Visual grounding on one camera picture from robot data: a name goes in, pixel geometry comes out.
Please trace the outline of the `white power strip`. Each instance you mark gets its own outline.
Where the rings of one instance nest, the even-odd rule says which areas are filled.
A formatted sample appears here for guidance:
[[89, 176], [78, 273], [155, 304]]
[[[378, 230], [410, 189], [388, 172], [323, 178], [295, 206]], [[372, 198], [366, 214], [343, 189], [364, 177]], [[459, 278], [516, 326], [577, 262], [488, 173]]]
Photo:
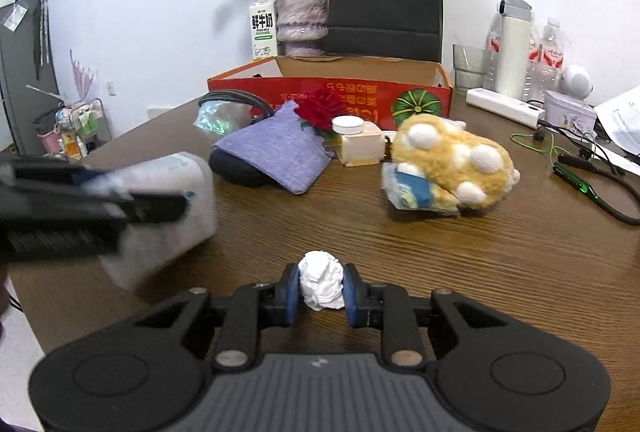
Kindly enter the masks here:
[[472, 107], [480, 108], [531, 129], [537, 129], [539, 121], [544, 120], [546, 114], [540, 107], [487, 88], [470, 88], [466, 92], [465, 100]]

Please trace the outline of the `black oval case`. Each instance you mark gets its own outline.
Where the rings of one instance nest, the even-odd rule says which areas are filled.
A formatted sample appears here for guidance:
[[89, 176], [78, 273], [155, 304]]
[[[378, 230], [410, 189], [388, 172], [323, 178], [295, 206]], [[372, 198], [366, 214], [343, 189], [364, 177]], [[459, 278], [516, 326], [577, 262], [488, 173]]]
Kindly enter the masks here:
[[215, 174], [235, 185], [257, 188], [274, 184], [264, 172], [217, 147], [209, 155], [208, 164]]

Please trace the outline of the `plastic water bottle right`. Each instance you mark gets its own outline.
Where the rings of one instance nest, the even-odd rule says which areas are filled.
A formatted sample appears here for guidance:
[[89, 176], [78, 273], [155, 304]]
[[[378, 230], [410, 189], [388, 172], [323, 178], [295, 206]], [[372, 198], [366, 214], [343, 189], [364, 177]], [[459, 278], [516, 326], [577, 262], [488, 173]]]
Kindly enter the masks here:
[[542, 102], [544, 92], [556, 91], [564, 64], [564, 36], [561, 23], [549, 18], [542, 33], [532, 30], [523, 100]]

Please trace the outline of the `clear glass cup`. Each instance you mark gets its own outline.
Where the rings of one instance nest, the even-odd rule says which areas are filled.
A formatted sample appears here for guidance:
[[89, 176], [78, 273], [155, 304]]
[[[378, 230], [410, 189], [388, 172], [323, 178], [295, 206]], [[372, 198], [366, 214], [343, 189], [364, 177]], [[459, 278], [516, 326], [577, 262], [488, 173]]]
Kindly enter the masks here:
[[452, 46], [454, 65], [454, 90], [465, 94], [471, 88], [482, 88], [487, 74], [487, 52], [467, 45]]

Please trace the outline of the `white milk carton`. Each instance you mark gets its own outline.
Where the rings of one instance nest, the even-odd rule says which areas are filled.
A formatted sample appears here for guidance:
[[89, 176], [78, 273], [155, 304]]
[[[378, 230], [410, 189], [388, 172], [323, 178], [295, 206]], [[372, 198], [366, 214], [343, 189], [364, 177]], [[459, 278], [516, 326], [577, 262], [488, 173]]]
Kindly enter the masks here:
[[250, 4], [250, 40], [255, 60], [277, 56], [277, 0], [254, 0]]

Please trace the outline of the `grey cabinet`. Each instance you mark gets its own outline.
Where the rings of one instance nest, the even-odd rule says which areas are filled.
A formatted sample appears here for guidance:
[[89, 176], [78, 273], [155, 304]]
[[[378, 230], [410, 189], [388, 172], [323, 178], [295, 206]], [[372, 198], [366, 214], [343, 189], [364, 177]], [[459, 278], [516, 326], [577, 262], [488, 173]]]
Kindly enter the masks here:
[[49, 36], [47, 0], [1, 0], [1, 98], [13, 144], [44, 155], [61, 105]]

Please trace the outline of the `red artificial rose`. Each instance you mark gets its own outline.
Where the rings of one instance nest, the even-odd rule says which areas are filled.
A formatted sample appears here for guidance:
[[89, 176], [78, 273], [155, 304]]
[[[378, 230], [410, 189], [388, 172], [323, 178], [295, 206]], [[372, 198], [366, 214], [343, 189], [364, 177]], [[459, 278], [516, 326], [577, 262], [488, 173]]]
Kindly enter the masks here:
[[348, 107], [341, 96], [329, 88], [319, 88], [295, 100], [294, 112], [317, 131], [332, 130], [332, 120], [347, 114]]

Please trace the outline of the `red cardboard box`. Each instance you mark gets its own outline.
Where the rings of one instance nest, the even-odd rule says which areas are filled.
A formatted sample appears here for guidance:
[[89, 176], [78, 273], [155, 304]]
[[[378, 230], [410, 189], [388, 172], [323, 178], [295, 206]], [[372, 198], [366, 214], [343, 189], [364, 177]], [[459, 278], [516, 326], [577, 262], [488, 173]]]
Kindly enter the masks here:
[[207, 86], [210, 92], [249, 92], [273, 108], [326, 88], [341, 97], [349, 114], [383, 130], [414, 114], [447, 118], [454, 99], [439, 62], [372, 56], [270, 57], [211, 77]]

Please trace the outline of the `white paper stack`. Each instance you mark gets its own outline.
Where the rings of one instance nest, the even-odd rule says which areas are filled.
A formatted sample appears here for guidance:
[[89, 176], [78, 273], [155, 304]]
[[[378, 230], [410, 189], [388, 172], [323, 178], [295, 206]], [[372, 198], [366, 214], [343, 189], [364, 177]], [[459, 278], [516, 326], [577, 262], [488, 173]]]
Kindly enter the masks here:
[[594, 111], [613, 143], [632, 156], [640, 152], [640, 86], [595, 106]]

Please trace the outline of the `purple ribbed vase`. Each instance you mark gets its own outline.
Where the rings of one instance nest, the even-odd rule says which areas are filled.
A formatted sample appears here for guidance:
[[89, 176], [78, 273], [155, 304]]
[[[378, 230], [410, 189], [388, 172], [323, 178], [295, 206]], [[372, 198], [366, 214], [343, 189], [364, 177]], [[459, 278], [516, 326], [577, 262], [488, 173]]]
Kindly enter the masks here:
[[288, 57], [322, 56], [328, 0], [277, 0], [277, 35]]

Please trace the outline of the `white tissue pack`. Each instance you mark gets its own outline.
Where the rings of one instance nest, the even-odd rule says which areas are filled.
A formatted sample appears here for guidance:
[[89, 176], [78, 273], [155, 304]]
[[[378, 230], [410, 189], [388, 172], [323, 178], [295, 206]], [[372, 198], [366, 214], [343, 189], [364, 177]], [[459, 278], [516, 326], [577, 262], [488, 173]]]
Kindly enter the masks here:
[[212, 171], [188, 152], [106, 172], [84, 189], [129, 197], [129, 223], [118, 248], [101, 256], [106, 274], [123, 289], [134, 290], [217, 229]]

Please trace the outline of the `white thermos bottle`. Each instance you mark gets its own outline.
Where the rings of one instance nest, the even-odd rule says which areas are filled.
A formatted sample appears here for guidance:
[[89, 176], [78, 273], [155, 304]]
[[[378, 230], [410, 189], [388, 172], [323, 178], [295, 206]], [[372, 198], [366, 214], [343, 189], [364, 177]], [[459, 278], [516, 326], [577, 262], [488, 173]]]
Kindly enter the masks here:
[[520, 100], [528, 66], [532, 7], [524, 0], [501, 0], [499, 14], [501, 34], [495, 89], [499, 94]]

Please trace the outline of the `purple fabric pouch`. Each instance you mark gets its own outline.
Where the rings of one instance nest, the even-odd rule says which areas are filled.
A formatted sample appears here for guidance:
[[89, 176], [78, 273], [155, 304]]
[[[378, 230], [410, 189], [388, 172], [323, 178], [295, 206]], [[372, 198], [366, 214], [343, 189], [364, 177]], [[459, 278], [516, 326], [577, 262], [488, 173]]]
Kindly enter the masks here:
[[330, 163], [323, 138], [288, 100], [274, 115], [223, 137], [216, 150], [254, 166], [294, 195], [303, 195]]

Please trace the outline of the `iridescent plastic bag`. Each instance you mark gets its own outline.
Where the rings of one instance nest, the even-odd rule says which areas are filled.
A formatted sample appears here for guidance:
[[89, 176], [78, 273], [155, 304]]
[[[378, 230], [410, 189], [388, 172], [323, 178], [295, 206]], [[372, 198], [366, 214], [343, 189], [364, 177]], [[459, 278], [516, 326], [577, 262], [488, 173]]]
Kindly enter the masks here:
[[198, 113], [193, 125], [210, 140], [219, 140], [273, 115], [273, 108], [261, 97], [223, 88], [198, 100]]

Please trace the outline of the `white tin box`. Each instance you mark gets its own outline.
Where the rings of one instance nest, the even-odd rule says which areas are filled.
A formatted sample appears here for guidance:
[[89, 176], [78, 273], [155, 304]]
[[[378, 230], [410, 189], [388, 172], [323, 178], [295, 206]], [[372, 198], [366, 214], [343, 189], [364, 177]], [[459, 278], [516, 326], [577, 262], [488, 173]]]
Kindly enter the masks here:
[[544, 91], [544, 118], [554, 126], [571, 130], [576, 134], [595, 136], [597, 114], [582, 100], [556, 91]]

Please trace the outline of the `cream jar white lid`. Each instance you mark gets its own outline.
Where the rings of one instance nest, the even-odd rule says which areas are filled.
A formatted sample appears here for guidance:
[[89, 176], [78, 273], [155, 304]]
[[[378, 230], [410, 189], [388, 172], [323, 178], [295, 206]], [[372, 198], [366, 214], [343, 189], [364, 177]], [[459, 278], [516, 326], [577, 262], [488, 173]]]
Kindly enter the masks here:
[[343, 166], [375, 166], [384, 160], [385, 135], [373, 122], [345, 114], [332, 119], [332, 129]]

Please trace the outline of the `white paper ball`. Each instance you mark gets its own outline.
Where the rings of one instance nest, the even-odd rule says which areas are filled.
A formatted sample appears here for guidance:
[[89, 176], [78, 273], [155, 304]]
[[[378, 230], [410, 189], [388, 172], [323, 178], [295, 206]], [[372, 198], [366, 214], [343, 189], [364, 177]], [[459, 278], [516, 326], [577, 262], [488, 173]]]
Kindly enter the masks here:
[[314, 250], [298, 262], [299, 285], [305, 304], [313, 311], [342, 310], [344, 268], [331, 253]]

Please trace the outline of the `plastic water bottle left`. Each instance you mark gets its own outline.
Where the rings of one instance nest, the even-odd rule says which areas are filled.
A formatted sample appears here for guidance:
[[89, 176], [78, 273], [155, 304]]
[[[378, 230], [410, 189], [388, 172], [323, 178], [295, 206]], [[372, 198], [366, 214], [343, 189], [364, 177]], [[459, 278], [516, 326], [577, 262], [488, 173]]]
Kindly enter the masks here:
[[496, 73], [500, 53], [502, 16], [496, 13], [492, 18], [486, 40], [486, 74], [484, 88], [493, 91], [496, 85]]

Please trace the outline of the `plastic water bottle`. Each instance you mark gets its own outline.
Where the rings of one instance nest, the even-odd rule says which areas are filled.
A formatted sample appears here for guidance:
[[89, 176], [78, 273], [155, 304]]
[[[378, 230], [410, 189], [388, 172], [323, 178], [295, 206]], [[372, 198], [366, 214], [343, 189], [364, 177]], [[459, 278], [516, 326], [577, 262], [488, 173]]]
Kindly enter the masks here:
[[500, 53], [502, 16], [496, 13], [492, 18], [486, 40], [486, 74], [484, 88], [493, 91], [496, 85], [496, 73]]
[[542, 102], [544, 92], [556, 91], [564, 64], [564, 36], [561, 23], [549, 18], [542, 33], [532, 30], [523, 100]]

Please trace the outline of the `yellow plush toy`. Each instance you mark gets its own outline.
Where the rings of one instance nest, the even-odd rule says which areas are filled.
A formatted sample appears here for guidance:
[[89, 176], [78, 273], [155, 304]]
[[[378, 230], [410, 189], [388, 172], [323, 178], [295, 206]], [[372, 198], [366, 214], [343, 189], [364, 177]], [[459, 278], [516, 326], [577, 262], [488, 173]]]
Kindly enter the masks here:
[[391, 163], [453, 194], [460, 213], [493, 207], [521, 178], [501, 145], [469, 132], [463, 121], [434, 114], [417, 114], [401, 123]]

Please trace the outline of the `blue yellow snack packet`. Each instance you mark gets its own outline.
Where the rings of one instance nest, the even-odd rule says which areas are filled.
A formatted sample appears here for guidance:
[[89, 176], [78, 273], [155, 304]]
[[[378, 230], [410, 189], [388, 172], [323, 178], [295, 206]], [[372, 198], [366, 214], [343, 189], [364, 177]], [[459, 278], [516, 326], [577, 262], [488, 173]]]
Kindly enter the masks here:
[[382, 165], [382, 191], [395, 209], [401, 211], [430, 211], [440, 215], [459, 215], [458, 200], [437, 184], [402, 172], [396, 163]]

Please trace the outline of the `black paper bag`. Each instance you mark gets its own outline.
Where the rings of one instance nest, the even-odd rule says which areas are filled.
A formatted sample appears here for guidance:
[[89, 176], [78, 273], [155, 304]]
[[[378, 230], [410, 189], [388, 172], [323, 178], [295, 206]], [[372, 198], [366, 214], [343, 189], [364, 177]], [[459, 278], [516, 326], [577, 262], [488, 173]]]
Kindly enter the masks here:
[[332, 55], [442, 60], [444, 0], [329, 0]]

